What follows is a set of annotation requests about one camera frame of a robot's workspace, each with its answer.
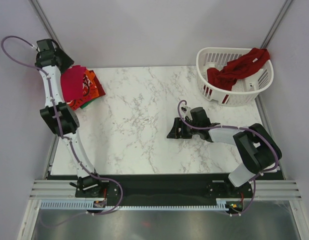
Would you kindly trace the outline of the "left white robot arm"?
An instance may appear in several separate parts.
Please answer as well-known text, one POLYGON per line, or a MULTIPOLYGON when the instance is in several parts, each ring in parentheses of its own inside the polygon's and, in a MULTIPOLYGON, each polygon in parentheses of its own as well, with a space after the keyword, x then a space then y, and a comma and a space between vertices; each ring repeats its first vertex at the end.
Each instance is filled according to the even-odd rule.
POLYGON ((40 46, 35 66, 40 70, 46 94, 45 107, 40 115, 52 133, 64 142, 75 165, 77 174, 76 196, 98 197, 104 192, 104 184, 98 179, 95 167, 90 162, 79 135, 79 119, 67 104, 62 91, 62 75, 78 77, 83 81, 85 69, 73 65, 74 61, 59 47, 40 46))

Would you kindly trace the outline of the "white plastic laundry basket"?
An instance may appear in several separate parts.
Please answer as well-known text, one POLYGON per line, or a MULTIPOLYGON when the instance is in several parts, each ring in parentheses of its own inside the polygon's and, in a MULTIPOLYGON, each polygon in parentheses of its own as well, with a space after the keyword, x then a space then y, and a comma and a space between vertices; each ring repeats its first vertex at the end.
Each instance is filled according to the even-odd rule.
POLYGON ((197 53, 196 82, 198 90, 206 100, 216 101, 222 106, 243 106, 270 87, 274 79, 274 69, 270 60, 265 62, 257 73, 238 79, 230 91, 209 83, 208 69, 216 68, 221 71, 229 61, 236 60, 249 51, 249 48, 205 47, 197 53))

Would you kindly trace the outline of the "bright red t-shirt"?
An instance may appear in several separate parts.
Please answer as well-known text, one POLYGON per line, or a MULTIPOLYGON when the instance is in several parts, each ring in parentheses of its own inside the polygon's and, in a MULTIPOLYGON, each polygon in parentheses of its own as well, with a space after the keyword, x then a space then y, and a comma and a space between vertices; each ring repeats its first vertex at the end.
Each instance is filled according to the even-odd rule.
POLYGON ((61 89, 66 102, 77 100, 83 96, 83 81, 86 67, 75 65, 61 75, 61 89))

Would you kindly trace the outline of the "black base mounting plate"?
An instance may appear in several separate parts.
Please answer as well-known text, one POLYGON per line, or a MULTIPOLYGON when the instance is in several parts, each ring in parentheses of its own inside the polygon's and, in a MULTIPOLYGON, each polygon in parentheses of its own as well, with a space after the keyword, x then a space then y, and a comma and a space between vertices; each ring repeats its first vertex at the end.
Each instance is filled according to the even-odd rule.
POLYGON ((217 199, 249 199, 253 195, 247 182, 234 187, 226 173, 122 174, 104 175, 102 192, 108 206, 122 207, 197 207, 215 205, 217 199))

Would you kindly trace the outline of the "green folded t-shirt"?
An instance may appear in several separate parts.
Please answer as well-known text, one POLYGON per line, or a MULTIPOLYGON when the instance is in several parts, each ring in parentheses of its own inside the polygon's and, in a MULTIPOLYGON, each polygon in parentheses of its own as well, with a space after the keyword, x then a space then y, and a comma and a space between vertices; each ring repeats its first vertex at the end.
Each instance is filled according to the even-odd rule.
POLYGON ((91 99, 91 100, 85 102, 83 105, 80 106, 80 108, 81 108, 81 109, 86 108, 89 104, 91 104, 91 103, 92 103, 93 101, 95 101, 95 100, 96 100, 96 99, 94 98, 94 99, 91 99))

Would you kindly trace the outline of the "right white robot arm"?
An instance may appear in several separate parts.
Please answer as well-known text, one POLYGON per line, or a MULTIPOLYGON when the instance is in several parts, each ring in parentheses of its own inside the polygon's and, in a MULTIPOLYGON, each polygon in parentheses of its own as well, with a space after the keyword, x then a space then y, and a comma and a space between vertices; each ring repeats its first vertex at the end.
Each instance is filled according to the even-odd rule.
POLYGON ((174 119, 167 139, 191 139, 198 135, 210 143, 224 143, 237 147, 242 163, 228 175, 223 184, 224 193, 235 197, 242 185, 254 180, 265 170, 278 166, 282 152, 265 128, 255 123, 249 127, 235 127, 211 123, 210 120, 190 121, 180 117, 174 119))

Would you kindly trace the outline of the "aluminium extrusion rail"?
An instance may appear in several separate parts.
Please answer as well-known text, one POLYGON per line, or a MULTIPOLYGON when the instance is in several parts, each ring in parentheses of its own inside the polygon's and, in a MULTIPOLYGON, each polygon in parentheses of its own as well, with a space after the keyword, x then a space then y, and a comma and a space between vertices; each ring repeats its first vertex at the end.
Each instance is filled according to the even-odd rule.
POLYGON ((76 189, 73 180, 35 180, 30 192, 31 200, 74 199, 76 189))

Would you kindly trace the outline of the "orange folded t-shirt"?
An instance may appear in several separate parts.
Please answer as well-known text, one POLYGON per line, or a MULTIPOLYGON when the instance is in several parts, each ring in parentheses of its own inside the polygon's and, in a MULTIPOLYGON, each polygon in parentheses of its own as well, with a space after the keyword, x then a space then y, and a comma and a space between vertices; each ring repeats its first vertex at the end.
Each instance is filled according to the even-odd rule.
POLYGON ((94 81, 95 74, 92 74, 88 69, 85 70, 83 77, 83 97, 87 100, 92 100, 99 97, 99 91, 94 81))

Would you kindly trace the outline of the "red coca-cola print t-shirt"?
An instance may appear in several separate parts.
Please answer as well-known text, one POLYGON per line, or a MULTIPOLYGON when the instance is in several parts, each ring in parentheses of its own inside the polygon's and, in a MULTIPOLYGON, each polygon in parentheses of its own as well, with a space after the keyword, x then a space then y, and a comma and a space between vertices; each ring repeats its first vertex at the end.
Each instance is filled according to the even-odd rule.
POLYGON ((75 111, 76 109, 80 108, 81 105, 88 102, 90 100, 87 100, 85 97, 83 97, 83 80, 82 80, 82 96, 79 98, 76 98, 71 101, 67 101, 66 103, 69 105, 69 107, 75 111))

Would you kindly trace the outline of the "dark red folded t-shirt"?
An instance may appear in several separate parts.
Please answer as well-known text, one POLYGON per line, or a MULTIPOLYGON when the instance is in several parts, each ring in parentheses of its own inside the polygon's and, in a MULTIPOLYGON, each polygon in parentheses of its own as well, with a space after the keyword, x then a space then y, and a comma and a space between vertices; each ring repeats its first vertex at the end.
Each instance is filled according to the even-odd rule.
POLYGON ((97 88, 97 90, 98 90, 99 96, 100 96, 100 97, 105 96, 106 93, 105 93, 105 91, 104 91, 104 89, 103 89, 103 87, 102 87, 102 85, 101 85, 99 79, 97 78, 97 76, 94 77, 94 82, 95 82, 96 88, 97 88))

